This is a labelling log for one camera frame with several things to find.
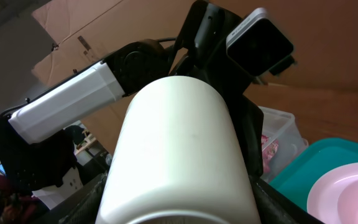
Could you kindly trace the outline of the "red snack wrapper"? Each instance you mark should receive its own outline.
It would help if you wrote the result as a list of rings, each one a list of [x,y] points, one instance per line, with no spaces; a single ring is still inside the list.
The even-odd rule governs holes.
[[[268,144],[269,137],[262,135],[262,162],[263,162],[263,169],[264,174],[270,172],[270,161],[276,155],[278,150],[278,141],[274,140],[270,144]]]

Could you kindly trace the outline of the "cream plastic cup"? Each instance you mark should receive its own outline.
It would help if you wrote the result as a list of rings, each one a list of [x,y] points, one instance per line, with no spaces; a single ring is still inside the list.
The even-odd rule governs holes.
[[[260,222],[232,120],[213,87],[174,76],[136,94],[96,222]]]

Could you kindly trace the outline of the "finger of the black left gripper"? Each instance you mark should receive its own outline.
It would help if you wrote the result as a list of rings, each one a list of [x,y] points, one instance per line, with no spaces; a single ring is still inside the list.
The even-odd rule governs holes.
[[[261,143],[264,114],[244,95],[229,96],[224,100],[234,125],[247,172],[251,177],[261,177],[264,172]]]

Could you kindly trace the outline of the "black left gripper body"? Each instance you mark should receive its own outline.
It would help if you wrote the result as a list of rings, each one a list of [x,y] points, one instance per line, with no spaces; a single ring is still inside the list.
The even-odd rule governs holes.
[[[200,79],[215,88],[223,98],[241,96],[260,75],[249,75],[227,56],[226,37],[248,15],[240,17],[209,1],[195,1],[169,57],[172,62],[180,49],[187,50],[175,65],[172,75]],[[294,63],[295,59],[290,55],[266,72],[278,75]]]

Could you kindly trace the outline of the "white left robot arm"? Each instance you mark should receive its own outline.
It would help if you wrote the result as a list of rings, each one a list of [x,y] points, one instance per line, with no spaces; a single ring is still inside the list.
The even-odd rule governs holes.
[[[293,44],[264,8],[247,17],[208,1],[191,7],[172,45],[144,39],[115,50],[23,105],[0,114],[0,161],[18,188],[61,186],[75,165],[69,124],[140,92],[161,78],[192,77],[224,99],[249,172],[262,173],[262,111],[243,92],[251,81],[293,63]]]

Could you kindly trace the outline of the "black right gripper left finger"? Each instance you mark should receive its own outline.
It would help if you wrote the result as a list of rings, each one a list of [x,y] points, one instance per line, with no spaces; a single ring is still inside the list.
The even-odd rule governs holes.
[[[107,173],[97,175],[82,189],[39,218],[39,224],[96,223]]]

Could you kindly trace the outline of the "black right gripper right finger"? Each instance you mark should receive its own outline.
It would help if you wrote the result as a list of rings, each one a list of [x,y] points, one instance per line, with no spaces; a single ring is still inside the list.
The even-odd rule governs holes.
[[[317,218],[295,205],[262,179],[251,177],[261,223],[268,224],[322,224]]]

